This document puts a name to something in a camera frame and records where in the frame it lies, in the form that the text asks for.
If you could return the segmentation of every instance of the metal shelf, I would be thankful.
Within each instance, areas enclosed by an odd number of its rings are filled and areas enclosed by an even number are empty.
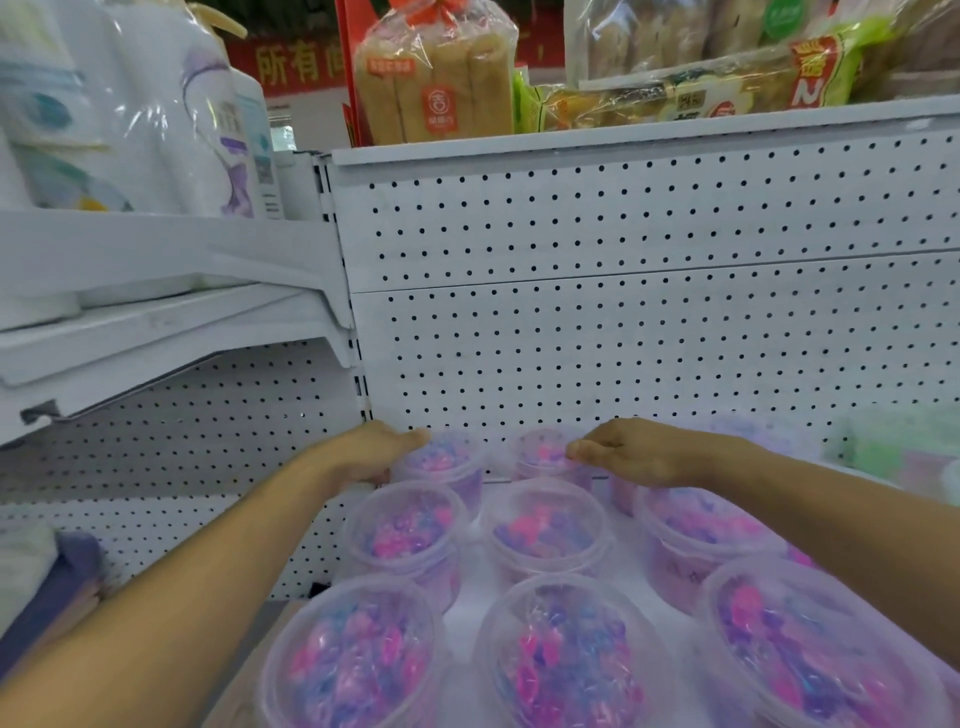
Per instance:
[[[352,327],[336,223],[0,211],[0,289],[44,296],[203,273],[323,291]]]
[[[348,331],[318,292],[262,283],[0,333],[0,443],[217,352],[320,337],[348,367]]]

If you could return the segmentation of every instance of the person's right hand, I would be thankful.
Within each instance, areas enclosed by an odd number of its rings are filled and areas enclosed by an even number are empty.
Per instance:
[[[567,445],[566,456],[637,485],[709,488],[738,458],[751,458],[755,450],[756,445],[738,437],[633,418],[600,425]]]

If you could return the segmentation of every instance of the forearm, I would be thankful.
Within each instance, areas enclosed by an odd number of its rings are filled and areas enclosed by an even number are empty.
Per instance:
[[[709,487],[960,668],[960,509],[756,449]]]
[[[339,485],[305,461],[261,483],[5,684],[4,724],[187,724]]]

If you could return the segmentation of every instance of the round green label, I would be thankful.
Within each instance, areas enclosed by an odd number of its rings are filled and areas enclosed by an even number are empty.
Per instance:
[[[804,0],[770,0],[763,14],[763,33],[771,40],[783,40],[800,30],[804,22]]]

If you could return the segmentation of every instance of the yellow pump nozzle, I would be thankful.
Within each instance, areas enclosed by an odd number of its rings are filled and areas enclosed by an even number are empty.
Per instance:
[[[224,50],[224,55],[227,54],[227,46],[224,44],[223,39],[217,35],[214,28],[219,28],[226,33],[231,34],[232,36],[237,36],[238,38],[247,37],[247,29],[244,28],[240,23],[231,18],[229,15],[223,14],[222,12],[211,8],[208,5],[203,5],[202,3],[187,3],[186,7],[193,13],[194,17],[197,18],[197,22],[203,25],[210,34],[214,36]]]

